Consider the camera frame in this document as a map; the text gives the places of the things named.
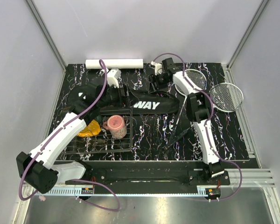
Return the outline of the black racket bag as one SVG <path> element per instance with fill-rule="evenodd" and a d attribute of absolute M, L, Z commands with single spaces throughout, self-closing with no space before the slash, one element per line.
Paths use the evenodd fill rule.
<path fill-rule="evenodd" d="M 99 94 L 101 88 L 101 85 L 96 87 L 91 84 L 75 87 L 68 94 L 67 104 L 73 105 L 78 102 L 78 100 L 84 102 L 89 101 L 91 103 Z M 130 107 L 133 109 L 134 115 L 173 114 L 179 110 L 180 101 L 174 95 L 164 91 L 148 93 L 148 91 L 133 90 L 129 88 L 129 94 L 131 103 Z M 118 108 L 115 106 L 103 106 L 102 99 L 104 95 L 98 101 L 98 107 L 102 110 L 107 110 L 110 107 Z"/>

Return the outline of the badminton racket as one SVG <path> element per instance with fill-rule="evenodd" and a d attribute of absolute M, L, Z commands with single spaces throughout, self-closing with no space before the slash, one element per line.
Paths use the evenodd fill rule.
<path fill-rule="evenodd" d="M 222 112 L 235 112 L 242 105 L 244 100 L 244 95 L 242 91 L 236 85 L 231 83 L 220 83 L 211 87 L 208 95 L 210 96 L 214 107 Z M 175 133 L 178 122 L 179 118 L 175 123 L 167 145 L 164 147 L 165 150 L 170 149 L 191 129 L 189 127 L 187 129 L 184 129 L 180 134 L 176 135 Z"/>
<path fill-rule="evenodd" d="M 193 69 L 179 71 L 173 74 L 173 83 L 185 95 L 187 118 L 196 128 L 199 140 L 205 140 L 205 123 L 210 116 L 210 103 L 204 92 L 205 75 Z"/>

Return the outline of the white shuttlecock tube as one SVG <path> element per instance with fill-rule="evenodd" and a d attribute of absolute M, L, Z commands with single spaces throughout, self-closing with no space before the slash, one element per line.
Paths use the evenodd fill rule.
<path fill-rule="evenodd" d="M 103 59 L 106 68 L 113 69 L 143 69 L 143 59 Z M 101 69 L 99 59 L 87 59 L 85 61 L 87 69 Z"/>

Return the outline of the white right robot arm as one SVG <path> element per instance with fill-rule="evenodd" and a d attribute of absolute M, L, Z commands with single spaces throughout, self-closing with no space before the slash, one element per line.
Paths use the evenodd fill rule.
<path fill-rule="evenodd" d="M 205 92 L 205 75 L 195 69 L 186 69 L 185 64 L 182 67 L 177 66 L 172 58 L 166 58 L 161 63 L 152 61 L 151 66 L 154 74 L 149 76 L 149 92 L 159 91 L 173 83 L 185 95 L 187 118 L 197 131 L 203 153 L 203 181 L 208 185 L 215 184 L 224 169 L 211 130 L 213 103 Z"/>

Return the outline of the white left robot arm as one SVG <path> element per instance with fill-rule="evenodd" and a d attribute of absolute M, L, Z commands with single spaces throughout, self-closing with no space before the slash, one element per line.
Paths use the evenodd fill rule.
<path fill-rule="evenodd" d="M 28 154 L 20 152 L 17 155 L 20 183 L 26 182 L 42 194 L 49 192 L 55 184 L 72 179 L 82 185 L 88 184 L 91 181 L 90 166 L 82 161 L 56 166 L 56 159 L 77 134 L 100 114 L 101 108 L 127 108 L 133 99 L 126 84 L 121 88 L 114 85 L 88 85 L 79 91 L 57 128 Z"/>

